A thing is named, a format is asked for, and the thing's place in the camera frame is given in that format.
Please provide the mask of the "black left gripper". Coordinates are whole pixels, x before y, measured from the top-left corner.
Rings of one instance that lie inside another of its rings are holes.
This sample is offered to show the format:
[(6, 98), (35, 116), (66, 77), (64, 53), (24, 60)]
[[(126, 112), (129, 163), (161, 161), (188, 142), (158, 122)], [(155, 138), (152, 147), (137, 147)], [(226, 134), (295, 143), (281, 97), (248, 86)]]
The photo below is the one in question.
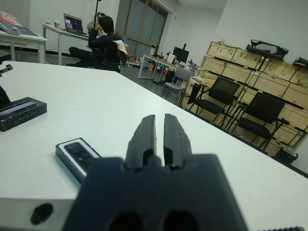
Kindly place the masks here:
[[(12, 69), (13, 69), (13, 67), (10, 64), (6, 65), (3, 69), (0, 69), (0, 77), (4, 73), (9, 72)], [(3, 106), (3, 105), (5, 105), (9, 102), (10, 102), (9, 97), (7, 96), (5, 90), (0, 86), (0, 106)]]

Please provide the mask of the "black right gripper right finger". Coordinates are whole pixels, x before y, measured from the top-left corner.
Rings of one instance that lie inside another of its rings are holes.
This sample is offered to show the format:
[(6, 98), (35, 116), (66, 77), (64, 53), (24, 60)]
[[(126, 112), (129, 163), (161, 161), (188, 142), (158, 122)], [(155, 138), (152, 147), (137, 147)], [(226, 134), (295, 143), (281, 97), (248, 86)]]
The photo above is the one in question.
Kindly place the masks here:
[(166, 167), (183, 167), (186, 157), (192, 154), (190, 140), (172, 114), (165, 114), (163, 147)]

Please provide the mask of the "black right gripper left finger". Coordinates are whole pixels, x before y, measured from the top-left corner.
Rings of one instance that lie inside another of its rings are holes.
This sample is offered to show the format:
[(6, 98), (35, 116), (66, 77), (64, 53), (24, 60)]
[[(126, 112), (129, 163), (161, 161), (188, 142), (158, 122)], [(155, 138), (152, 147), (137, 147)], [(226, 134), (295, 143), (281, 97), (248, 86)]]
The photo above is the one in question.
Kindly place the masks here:
[(155, 131), (155, 115), (144, 117), (128, 143), (125, 168), (143, 168), (156, 155)]

